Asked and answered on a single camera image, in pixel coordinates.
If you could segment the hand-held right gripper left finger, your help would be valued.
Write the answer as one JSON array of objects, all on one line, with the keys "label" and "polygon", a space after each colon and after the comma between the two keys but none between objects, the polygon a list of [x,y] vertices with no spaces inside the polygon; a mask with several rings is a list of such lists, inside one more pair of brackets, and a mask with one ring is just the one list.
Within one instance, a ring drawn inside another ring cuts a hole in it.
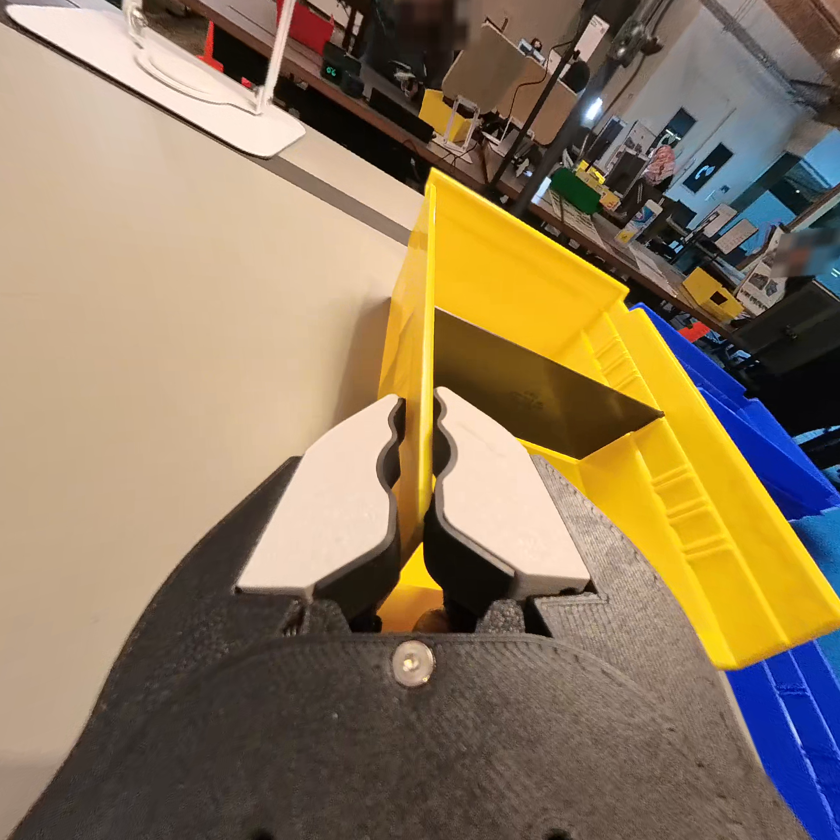
[{"label": "hand-held right gripper left finger", "polygon": [[385,395],[306,450],[250,551],[237,593],[331,601],[350,621],[375,613],[403,568],[394,487],[405,413],[402,397]]}]

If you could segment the large yellow plastic bin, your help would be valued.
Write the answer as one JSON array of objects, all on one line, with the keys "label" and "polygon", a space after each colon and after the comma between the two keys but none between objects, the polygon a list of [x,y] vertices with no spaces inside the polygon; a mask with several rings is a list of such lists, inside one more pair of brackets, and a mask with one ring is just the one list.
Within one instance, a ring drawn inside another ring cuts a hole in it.
[{"label": "large yellow plastic bin", "polygon": [[838,594],[627,289],[448,176],[433,172],[392,291],[378,396],[406,402],[395,486],[402,562],[433,488],[440,308],[660,411],[593,454],[514,432],[642,552],[711,662],[740,669],[834,632]]}]

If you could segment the large blue plastic bin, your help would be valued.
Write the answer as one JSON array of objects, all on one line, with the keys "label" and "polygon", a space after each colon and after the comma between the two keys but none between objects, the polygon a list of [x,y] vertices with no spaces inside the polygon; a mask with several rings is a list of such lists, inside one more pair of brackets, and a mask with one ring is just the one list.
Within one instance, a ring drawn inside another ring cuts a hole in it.
[{"label": "large blue plastic bin", "polygon": [[[838,592],[838,491],[767,408],[640,303],[693,385]],[[838,632],[731,672],[761,764],[811,838],[839,838]]]}]

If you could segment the black bin divider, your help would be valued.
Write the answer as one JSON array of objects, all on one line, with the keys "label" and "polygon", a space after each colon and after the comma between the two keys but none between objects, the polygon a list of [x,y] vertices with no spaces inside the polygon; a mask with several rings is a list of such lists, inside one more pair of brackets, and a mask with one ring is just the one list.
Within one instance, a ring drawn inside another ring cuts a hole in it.
[{"label": "black bin divider", "polygon": [[514,437],[578,460],[665,416],[441,308],[434,310],[434,385]]}]

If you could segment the green plastic bin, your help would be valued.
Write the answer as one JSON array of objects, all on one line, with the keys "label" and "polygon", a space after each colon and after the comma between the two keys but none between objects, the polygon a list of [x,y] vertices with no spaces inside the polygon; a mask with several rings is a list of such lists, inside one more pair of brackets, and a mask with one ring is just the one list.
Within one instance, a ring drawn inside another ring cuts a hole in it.
[{"label": "green plastic bin", "polygon": [[552,173],[549,189],[586,215],[596,214],[601,203],[600,193],[569,169],[559,168]]}]

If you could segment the black case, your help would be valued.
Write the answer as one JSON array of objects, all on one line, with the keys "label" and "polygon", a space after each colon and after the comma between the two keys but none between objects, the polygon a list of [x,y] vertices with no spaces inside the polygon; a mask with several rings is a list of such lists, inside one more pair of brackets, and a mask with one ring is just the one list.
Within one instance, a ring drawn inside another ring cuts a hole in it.
[{"label": "black case", "polygon": [[813,277],[788,280],[784,298],[731,338],[749,353],[737,378],[791,436],[838,426],[837,293]]}]

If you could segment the white flat pad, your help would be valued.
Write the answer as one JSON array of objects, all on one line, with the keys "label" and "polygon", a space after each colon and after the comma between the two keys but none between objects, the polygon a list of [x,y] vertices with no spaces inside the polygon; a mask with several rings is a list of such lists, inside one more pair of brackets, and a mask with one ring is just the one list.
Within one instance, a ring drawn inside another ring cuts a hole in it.
[{"label": "white flat pad", "polygon": [[[16,26],[63,56],[234,150],[268,160],[304,136],[302,123],[273,101],[267,114],[252,115],[190,99],[147,75],[134,61],[122,3],[115,7],[108,2],[17,2],[6,5],[6,14]],[[193,56],[154,31],[149,20],[148,26],[159,44]]]}]

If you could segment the small yellow bin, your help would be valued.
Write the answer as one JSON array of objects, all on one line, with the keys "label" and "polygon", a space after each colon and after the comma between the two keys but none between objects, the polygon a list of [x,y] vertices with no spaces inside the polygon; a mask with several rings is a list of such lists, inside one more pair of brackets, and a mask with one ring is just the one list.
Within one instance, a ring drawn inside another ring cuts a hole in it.
[{"label": "small yellow bin", "polygon": [[463,146],[472,137],[477,115],[466,101],[462,101],[453,110],[453,105],[447,104],[443,92],[426,89],[419,118],[433,128],[435,141]]}]

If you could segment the beige panel board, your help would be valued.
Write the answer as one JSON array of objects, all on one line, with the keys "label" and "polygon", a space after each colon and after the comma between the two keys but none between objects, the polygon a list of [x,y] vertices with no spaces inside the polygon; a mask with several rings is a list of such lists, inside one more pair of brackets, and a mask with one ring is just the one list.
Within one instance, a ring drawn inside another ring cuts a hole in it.
[{"label": "beige panel board", "polygon": [[494,111],[533,64],[532,58],[523,54],[497,27],[483,23],[443,78],[443,99],[451,101],[451,108],[445,129],[437,134],[436,141],[452,149],[458,147],[455,119],[464,107],[469,113],[469,127],[460,149],[465,151],[479,116]]}]

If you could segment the black digital clock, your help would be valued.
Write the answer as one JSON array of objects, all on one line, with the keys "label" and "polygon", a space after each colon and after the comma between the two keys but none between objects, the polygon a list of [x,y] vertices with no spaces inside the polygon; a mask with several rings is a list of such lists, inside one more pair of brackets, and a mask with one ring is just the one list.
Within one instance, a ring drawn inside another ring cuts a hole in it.
[{"label": "black digital clock", "polygon": [[324,45],[320,69],[321,77],[353,99],[361,99],[364,95],[361,69],[361,62],[339,45],[332,42]]}]

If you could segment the long wooden workbench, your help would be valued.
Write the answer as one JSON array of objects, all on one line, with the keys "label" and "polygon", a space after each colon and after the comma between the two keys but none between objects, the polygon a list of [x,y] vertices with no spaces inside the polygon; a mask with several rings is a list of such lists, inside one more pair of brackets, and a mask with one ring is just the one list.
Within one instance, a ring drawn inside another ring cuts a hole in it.
[{"label": "long wooden workbench", "polygon": [[[184,2],[184,5],[213,22],[216,33],[227,32],[261,58],[270,57],[277,27],[274,2]],[[281,61],[280,74],[288,79],[288,86],[307,84],[337,107],[387,135],[401,149],[411,151],[417,158],[452,176],[469,189],[493,199],[505,196],[509,204],[519,196],[522,187],[509,171],[502,176],[497,188],[489,188],[488,166],[497,161],[498,156],[489,151],[486,143],[480,143],[467,153],[452,153],[434,142],[420,143],[401,125],[372,109],[367,93],[362,99],[354,99],[327,82],[322,78],[320,65],[320,54],[292,40]],[[617,243],[614,239],[616,227],[603,217],[595,217],[592,228],[588,228],[567,213],[563,205],[555,206],[545,196],[531,204],[527,218],[538,219],[556,228],[561,236],[578,244],[580,255],[595,258],[601,268],[645,288],[643,296],[646,301],[667,302],[704,322],[721,336],[732,337],[731,325],[699,307],[688,294],[683,286],[684,277],[677,269],[640,245]]]}]

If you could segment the clear acrylic stand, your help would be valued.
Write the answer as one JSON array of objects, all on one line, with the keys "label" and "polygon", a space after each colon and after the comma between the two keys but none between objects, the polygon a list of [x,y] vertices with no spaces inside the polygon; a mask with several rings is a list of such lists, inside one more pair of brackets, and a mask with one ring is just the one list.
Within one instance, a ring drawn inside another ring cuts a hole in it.
[{"label": "clear acrylic stand", "polygon": [[283,2],[281,5],[266,78],[253,91],[248,91],[241,84],[235,85],[222,73],[183,49],[166,47],[155,41],[141,2],[122,2],[122,15],[134,45],[134,61],[147,75],[198,102],[261,116],[268,113],[273,101],[295,5],[295,2]]}]

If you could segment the red plastic bin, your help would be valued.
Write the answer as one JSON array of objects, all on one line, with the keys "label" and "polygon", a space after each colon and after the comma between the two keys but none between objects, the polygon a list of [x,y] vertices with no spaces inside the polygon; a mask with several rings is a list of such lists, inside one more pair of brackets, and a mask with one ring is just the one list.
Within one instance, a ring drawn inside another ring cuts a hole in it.
[{"label": "red plastic bin", "polygon": [[335,29],[333,17],[324,17],[305,2],[295,2],[291,15],[288,38],[323,56]]}]

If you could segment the dark wall poster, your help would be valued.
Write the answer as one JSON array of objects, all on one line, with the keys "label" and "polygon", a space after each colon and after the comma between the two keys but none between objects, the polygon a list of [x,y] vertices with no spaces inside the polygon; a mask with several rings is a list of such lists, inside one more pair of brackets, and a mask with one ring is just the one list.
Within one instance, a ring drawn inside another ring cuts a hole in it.
[{"label": "dark wall poster", "polygon": [[730,161],[733,152],[724,143],[718,143],[705,158],[693,166],[681,183],[687,191],[698,194],[698,192],[719,173],[720,169]]}]

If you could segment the wall fan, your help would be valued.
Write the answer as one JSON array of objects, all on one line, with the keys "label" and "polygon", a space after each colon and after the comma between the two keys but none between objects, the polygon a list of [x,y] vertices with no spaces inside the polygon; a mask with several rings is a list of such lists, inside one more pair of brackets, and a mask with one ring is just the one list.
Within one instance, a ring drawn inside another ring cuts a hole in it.
[{"label": "wall fan", "polygon": [[629,67],[638,56],[649,57],[664,45],[654,33],[652,17],[634,15],[620,28],[607,52],[607,62],[615,67]]}]

